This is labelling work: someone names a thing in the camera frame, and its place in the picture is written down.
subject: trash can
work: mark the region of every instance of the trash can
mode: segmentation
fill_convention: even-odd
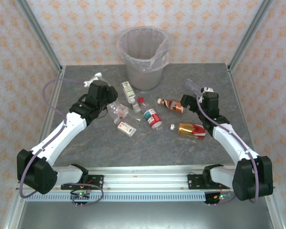
[[[116,48],[134,88],[148,91],[160,83],[168,64],[169,39],[164,31],[153,27],[128,29],[118,38]]]

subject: marble surface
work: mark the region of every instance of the marble surface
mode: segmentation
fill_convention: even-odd
[[[116,88],[119,101],[129,106],[120,85],[127,80],[124,65],[67,66],[64,77],[86,81],[97,72],[102,72]],[[130,138],[118,131],[107,115],[94,120],[79,133],[64,149],[55,165],[77,163],[84,167],[121,167],[232,163],[224,148],[210,135],[207,134],[204,140],[196,140],[170,130],[171,124],[201,123],[197,115],[188,110],[179,114],[157,104],[158,98],[180,100],[183,94],[190,93],[183,88],[187,78],[201,86],[212,87],[219,93],[220,114],[231,122],[234,130],[251,147],[225,64],[169,64],[164,68],[163,78],[156,88],[148,92],[134,90],[138,97],[144,97],[153,106],[162,119],[160,131],[153,131],[147,122],[143,122]],[[87,91],[87,88],[63,82],[57,108],[66,114],[71,105]],[[61,116],[55,114],[52,130],[61,121]]]

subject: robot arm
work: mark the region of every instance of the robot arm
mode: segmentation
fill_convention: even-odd
[[[25,167],[34,155],[24,183],[41,194],[48,193],[55,185],[87,182],[88,171],[76,164],[68,167],[53,167],[56,159],[70,141],[84,130],[106,106],[117,99],[112,86],[95,80],[89,84],[88,93],[72,105],[66,122],[60,125],[31,151],[21,150],[17,155],[17,178],[20,181]]]
[[[190,111],[197,113],[204,128],[214,137],[227,151],[236,164],[236,169],[226,169],[222,165],[212,165],[204,168],[203,177],[205,183],[220,183],[232,187],[235,195],[240,200],[255,197],[255,175],[253,173],[252,156],[258,173],[258,196],[271,195],[273,192],[272,163],[267,156],[260,156],[235,133],[230,122],[219,114],[218,94],[210,88],[202,89],[199,104],[203,113],[216,121],[215,125],[199,109],[196,97],[183,95],[181,105],[190,106]]]

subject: wall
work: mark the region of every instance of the wall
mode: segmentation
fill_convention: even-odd
[[[275,0],[233,73],[255,149],[273,162],[286,215],[286,0]]]
[[[16,187],[16,155],[39,139],[42,87],[56,74],[16,1],[0,0],[0,228]]]
[[[28,0],[63,65],[118,64],[126,28],[171,35],[172,63],[230,63],[262,0]]]

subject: brown bottle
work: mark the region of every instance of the brown bottle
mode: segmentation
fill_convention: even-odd
[[[174,130],[175,128],[175,124],[171,124],[171,130]],[[180,123],[178,127],[178,134],[202,140],[205,137],[205,129],[202,125]]]
[[[181,103],[174,100],[166,100],[166,99],[158,99],[158,104],[162,104],[163,106],[166,106],[168,109],[172,111],[176,111],[178,113],[183,113],[184,108],[181,106]]]

